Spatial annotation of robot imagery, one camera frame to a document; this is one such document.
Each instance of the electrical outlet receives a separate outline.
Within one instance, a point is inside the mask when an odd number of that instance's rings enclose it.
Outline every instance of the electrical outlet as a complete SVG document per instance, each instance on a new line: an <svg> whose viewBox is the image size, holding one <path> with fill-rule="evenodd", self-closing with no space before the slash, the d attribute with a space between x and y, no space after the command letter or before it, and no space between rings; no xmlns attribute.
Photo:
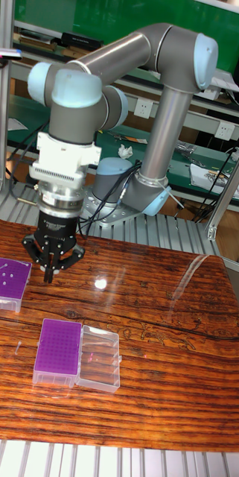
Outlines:
<svg viewBox="0 0 239 477"><path fill-rule="evenodd" d="M149 119L152 107L153 107L152 101L139 98L136 102L136 107L134 109L134 116L140 116L140 118Z"/></svg>
<svg viewBox="0 0 239 477"><path fill-rule="evenodd" d="M231 122L220 122L214 137L217 137L218 139L223 139L224 141L229 141L232 137L234 130L235 125Z"/></svg>

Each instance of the white paper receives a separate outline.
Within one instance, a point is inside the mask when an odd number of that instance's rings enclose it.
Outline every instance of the white paper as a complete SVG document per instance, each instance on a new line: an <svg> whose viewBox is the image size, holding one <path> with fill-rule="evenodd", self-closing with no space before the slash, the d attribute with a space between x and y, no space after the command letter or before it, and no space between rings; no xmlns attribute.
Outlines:
<svg viewBox="0 0 239 477"><path fill-rule="evenodd" d="M191 164L190 165L190 175L191 175L191 185L192 186L197 186L197 187L202 187L205 190L210 190L212 183L215 179L216 176L211 176L211 180L209 180L208 175L209 175L209 170L204 169L199 167L198 165ZM227 184L227 179L224 181L220 181L222 185L218 185L218 183L215 184L214 188L212 189L212 192L215 194L220 194L225 185ZM239 199L239 186L237 190L234 193L233 196L235 199Z"/></svg>
<svg viewBox="0 0 239 477"><path fill-rule="evenodd" d="M211 85L221 89L230 89L231 91L239 92L239 86L234 82L231 73L225 72L222 69L216 69L211 80Z"/></svg>
<svg viewBox="0 0 239 477"><path fill-rule="evenodd" d="M28 128L24 126L21 122L19 122L17 119L13 119L13 118L8 119L9 131L22 130L22 129L28 129Z"/></svg>

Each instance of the light blue joint cap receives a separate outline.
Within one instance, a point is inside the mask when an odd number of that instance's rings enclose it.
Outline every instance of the light blue joint cap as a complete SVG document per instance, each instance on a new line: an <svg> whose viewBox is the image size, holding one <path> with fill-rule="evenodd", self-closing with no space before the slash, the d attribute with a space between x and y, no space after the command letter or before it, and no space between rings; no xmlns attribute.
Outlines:
<svg viewBox="0 0 239 477"><path fill-rule="evenodd" d="M51 63L37 63L28 76L28 92L35 101L45 106L45 81Z"/></svg>
<svg viewBox="0 0 239 477"><path fill-rule="evenodd" d="M127 159L105 157L99 163L96 174L100 176L115 176L116 174L123 174L130 167L132 167L132 163Z"/></svg>
<svg viewBox="0 0 239 477"><path fill-rule="evenodd" d="M121 114L120 114L119 120L117 121L115 126L111 127L111 129L110 129L110 130L113 130L113 129L115 129L115 127L120 126L121 124L123 124L124 120L127 118L127 115L128 115L128 100L127 100L126 95L120 89L115 88L115 86L108 86L108 88L115 89L115 91L118 93L118 96L119 96L120 101L121 101Z"/></svg>
<svg viewBox="0 0 239 477"><path fill-rule="evenodd" d="M88 73L60 69L55 77L52 99L64 107L89 107L102 96L101 79Z"/></svg>
<svg viewBox="0 0 239 477"><path fill-rule="evenodd" d="M168 199L168 192L170 191L171 187L165 187L165 189L160 192L160 194L153 200L153 202L149 203L149 205L146 207L146 209L142 210L143 214L146 215L156 215L157 212L163 207L165 201Z"/></svg>
<svg viewBox="0 0 239 477"><path fill-rule="evenodd" d="M200 89L207 88L217 66L218 45L203 33L197 35L194 45L194 76Z"/></svg>

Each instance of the clear plastic lid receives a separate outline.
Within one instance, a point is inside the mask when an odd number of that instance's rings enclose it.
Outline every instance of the clear plastic lid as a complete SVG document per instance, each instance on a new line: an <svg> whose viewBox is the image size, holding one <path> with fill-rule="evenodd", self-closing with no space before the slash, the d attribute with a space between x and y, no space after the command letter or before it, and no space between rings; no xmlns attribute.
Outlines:
<svg viewBox="0 0 239 477"><path fill-rule="evenodd" d="M83 326L75 383L114 393L120 387L121 356L117 333Z"/></svg>

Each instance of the workbench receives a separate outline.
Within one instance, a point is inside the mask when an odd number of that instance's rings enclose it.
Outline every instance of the workbench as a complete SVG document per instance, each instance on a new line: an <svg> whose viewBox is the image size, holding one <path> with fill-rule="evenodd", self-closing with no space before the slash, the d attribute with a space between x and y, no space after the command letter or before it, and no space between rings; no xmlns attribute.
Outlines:
<svg viewBox="0 0 239 477"><path fill-rule="evenodd" d="M20 241L32 229L0 221L0 256L28 261ZM79 264L51 285L33 264L20 313L0 310L0 438L239 452L239 308L223 260L79 243ZM115 394L33 385L44 318L119 334Z"/></svg>

